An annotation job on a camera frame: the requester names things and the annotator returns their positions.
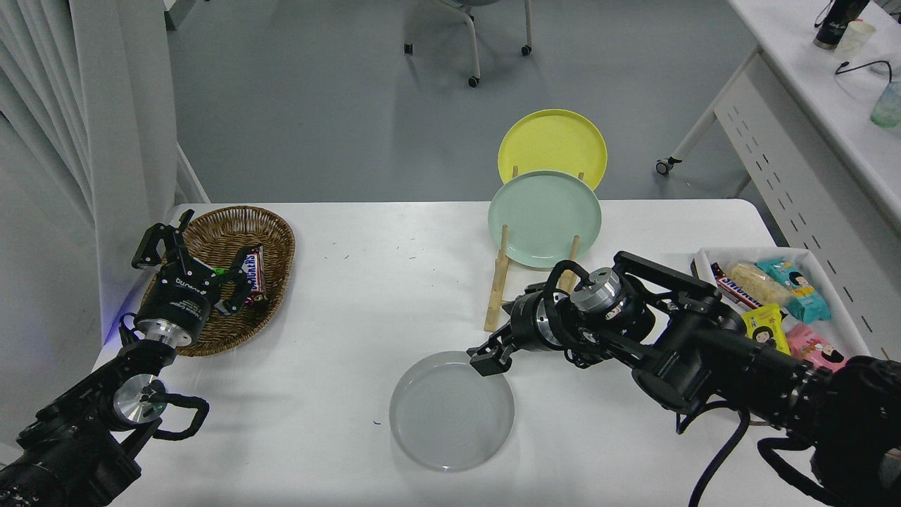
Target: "gray plate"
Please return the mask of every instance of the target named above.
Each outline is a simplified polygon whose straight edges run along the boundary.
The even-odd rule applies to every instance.
[[[503,375],[479,375],[465,352],[440,352],[404,373],[388,416],[395,440],[415,462],[467,470],[485,463],[510,435],[513,393]]]

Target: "blue snack package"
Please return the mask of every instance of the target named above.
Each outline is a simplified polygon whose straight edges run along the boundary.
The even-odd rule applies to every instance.
[[[794,299],[786,305],[788,313],[792,314],[794,318],[810,324],[818,318],[829,320],[833,317],[826,300],[807,281],[805,275],[797,269],[794,263],[783,259],[769,259],[760,261],[757,263],[757,267],[785,286],[794,296]]]

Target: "water bottle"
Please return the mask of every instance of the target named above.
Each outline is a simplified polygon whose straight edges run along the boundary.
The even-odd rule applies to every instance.
[[[857,19],[857,16],[867,6],[869,0],[835,0],[833,8],[829,9],[826,19],[820,25],[820,32],[814,39],[814,45],[825,50],[834,50],[848,28],[848,23]]]

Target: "pink snack package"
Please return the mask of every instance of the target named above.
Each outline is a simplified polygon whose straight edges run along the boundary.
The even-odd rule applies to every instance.
[[[788,331],[786,339],[793,357],[810,361],[814,366],[837,372],[848,362],[844,355],[806,324],[798,324]]]

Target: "white curtain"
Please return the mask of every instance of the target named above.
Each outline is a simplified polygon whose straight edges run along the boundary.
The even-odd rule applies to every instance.
[[[0,442],[10,443],[59,383],[90,371],[139,276],[130,260],[143,231],[173,206],[162,2],[0,0],[0,112]]]

